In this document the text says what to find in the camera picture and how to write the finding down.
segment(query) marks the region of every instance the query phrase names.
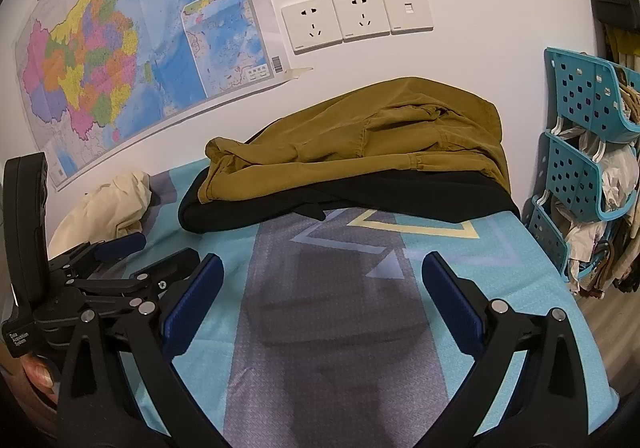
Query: outlet faceplate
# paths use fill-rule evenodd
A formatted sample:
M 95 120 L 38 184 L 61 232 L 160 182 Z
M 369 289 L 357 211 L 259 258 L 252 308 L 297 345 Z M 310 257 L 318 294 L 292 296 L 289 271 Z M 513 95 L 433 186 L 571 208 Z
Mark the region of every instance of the outlet faceplate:
M 345 41 L 389 34 L 383 0 L 334 0 L 334 6 Z
M 331 0 L 308 0 L 282 8 L 282 17 L 294 52 L 342 41 Z
M 429 0 L 384 1 L 393 34 L 433 30 Z

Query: stacked basket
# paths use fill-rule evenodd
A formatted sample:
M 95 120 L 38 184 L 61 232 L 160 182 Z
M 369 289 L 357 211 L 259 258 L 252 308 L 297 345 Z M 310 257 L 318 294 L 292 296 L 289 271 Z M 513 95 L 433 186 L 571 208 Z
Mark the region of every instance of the stacked basket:
M 620 84 L 613 63 L 560 49 L 547 49 L 545 61 L 552 71 L 550 80 L 555 81 L 549 90 L 556 92 L 557 129 L 562 118 L 567 118 L 596 134 L 603 143 L 628 143 L 640 136 L 640 125 L 629 121 L 622 111 Z M 640 74 L 615 66 L 624 69 L 629 86 L 635 88 L 637 85 L 640 89 Z M 529 231 L 560 274 L 568 279 L 569 246 L 549 216 L 548 195 L 558 198 L 577 222 L 608 222 L 625 215 L 635 204 L 638 193 L 631 193 L 622 208 L 603 211 L 600 164 L 556 137 L 552 131 L 547 130 L 545 134 L 550 143 L 546 158 L 546 192 L 541 197 L 533 197 Z M 590 274 L 597 262 L 595 258 L 591 264 L 582 265 L 578 279 Z

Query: blue gripper pad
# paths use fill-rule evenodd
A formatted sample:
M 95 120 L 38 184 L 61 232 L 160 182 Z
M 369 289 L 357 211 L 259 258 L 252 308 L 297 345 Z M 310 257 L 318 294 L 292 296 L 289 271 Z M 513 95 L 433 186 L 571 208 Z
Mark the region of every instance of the blue gripper pad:
M 222 260 L 209 253 L 190 277 L 174 282 L 167 290 L 162 300 L 168 298 L 170 307 L 160 317 L 162 354 L 165 359 L 171 360 L 187 351 L 213 300 L 218 296 L 224 277 Z
M 474 306 L 465 297 L 460 285 L 473 285 L 469 289 L 479 299 L 484 295 L 470 280 L 459 279 L 444 259 L 436 252 L 424 257 L 422 282 L 442 319 L 446 323 L 460 351 L 478 358 L 484 352 L 484 322 Z
M 108 262 L 126 258 L 136 251 L 142 251 L 146 246 L 146 238 L 142 233 L 132 233 L 126 237 L 115 238 L 102 243 L 95 248 L 94 258 L 98 262 Z

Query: barcode label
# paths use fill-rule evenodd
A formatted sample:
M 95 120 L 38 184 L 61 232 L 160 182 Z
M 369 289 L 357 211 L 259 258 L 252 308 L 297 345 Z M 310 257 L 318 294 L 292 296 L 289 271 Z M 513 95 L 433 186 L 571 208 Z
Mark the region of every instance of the barcode label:
M 282 72 L 282 62 L 280 61 L 279 56 L 274 56 L 271 58 L 271 63 L 273 63 L 273 72 L 276 74 Z

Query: mattress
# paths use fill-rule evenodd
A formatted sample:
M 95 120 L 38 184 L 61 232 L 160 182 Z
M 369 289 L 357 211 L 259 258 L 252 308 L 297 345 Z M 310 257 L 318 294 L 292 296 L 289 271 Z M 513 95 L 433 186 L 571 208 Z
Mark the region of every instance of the mattress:
M 516 311 L 562 307 L 582 359 L 590 432 L 616 410 L 574 298 L 512 213 L 449 224 L 347 208 L 326 212 L 324 222 L 292 213 L 195 235 L 180 228 L 177 208 L 205 165 L 152 177 L 148 245 L 106 275 L 126 276 L 184 247 L 220 256 L 222 290 L 173 363 L 234 448 L 410 447 L 423 436 L 473 363 L 420 280 L 430 251 Z M 123 361 L 143 417 L 166 432 L 130 354 Z M 523 362 L 516 353 L 480 431 L 500 421 Z

